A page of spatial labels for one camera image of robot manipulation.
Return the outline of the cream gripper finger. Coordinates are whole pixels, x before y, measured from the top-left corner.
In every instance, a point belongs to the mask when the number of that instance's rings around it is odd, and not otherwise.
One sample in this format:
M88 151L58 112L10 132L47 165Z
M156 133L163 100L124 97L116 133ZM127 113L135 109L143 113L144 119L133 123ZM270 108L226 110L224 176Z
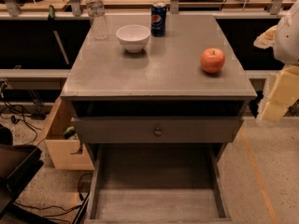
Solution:
M276 25L267 29L265 32L263 32L254 40L253 46L260 49L272 48L275 42L276 30L277 30Z
M284 66L265 82L261 119L276 122L299 99L299 66Z

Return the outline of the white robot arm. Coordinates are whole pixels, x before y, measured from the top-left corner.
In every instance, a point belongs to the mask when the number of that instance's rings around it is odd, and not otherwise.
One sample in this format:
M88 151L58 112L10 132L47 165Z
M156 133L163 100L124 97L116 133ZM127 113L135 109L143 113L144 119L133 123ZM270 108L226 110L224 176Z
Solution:
M272 48L274 58L284 67L265 83L259 118L277 122L299 100L299 0L277 25L259 35L253 45L260 49Z

